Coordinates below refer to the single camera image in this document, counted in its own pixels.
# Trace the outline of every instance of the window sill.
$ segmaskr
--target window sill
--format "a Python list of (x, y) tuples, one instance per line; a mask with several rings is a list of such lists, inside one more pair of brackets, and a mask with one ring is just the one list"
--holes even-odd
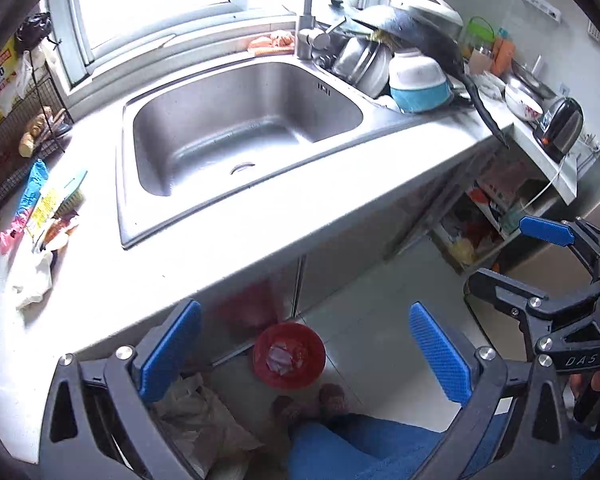
[(55, 79), (75, 120), (153, 80), (215, 57), (246, 51), (251, 40), (279, 28), (293, 29), (292, 14), (225, 23), (181, 35), (167, 34), (123, 52), (97, 67), (93, 74), (68, 89), (68, 81), (55, 66)]

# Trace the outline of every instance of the stainless steel sink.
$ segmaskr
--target stainless steel sink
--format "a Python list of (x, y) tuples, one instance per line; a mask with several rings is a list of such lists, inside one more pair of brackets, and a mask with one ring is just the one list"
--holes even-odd
[(362, 112), (315, 75), (289, 63), (209, 74), (144, 104), (133, 121), (145, 190), (171, 196), (237, 171), (272, 167), (285, 153), (348, 132)]
[(284, 171), (431, 118), (379, 107), (293, 56), (219, 60), (126, 103), (116, 157), (122, 245)]

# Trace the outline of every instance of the red bucket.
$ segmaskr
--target red bucket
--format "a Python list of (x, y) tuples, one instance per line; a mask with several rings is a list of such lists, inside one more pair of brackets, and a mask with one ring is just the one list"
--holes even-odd
[(272, 388), (295, 390), (312, 384), (324, 370), (327, 354), (309, 327), (289, 322), (267, 328), (253, 347), (253, 369)]

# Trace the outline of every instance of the wall outlet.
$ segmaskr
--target wall outlet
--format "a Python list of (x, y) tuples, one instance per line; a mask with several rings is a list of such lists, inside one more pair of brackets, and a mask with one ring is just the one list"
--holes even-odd
[(600, 31), (597, 30), (596, 26), (591, 20), (589, 20), (589, 27), (587, 27), (587, 34), (589, 34), (594, 40), (600, 43)]
[(562, 13), (559, 9), (556, 9), (552, 4), (545, 0), (524, 0), (528, 4), (533, 5), (536, 9), (540, 10), (547, 16), (549, 16), (552, 20), (560, 23), (562, 20)]

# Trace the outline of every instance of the dish rack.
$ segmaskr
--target dish rack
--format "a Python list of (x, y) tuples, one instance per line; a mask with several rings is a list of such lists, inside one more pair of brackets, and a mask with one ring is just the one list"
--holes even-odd
[[(40, 110), (40, 101), (43, 105), (51, 107), (54, 115), (65, 108), (48, 65), (45, 63), (37, 69), (35, 75), (38, 88), (36, 89), (36, 85), (31, 81), (24, 99), (14, 104), (11, 112), (0, 120), (0, 208), (27, 178), (37, 158), (45, 160), (61, 148), (61, 137), (52, 134), (46, 140), (37, 143), (31, 158), (24, 158), (18, 152), (24, 127)], [(74, 123), (69, 112), (66, 113), (64, 122)]]

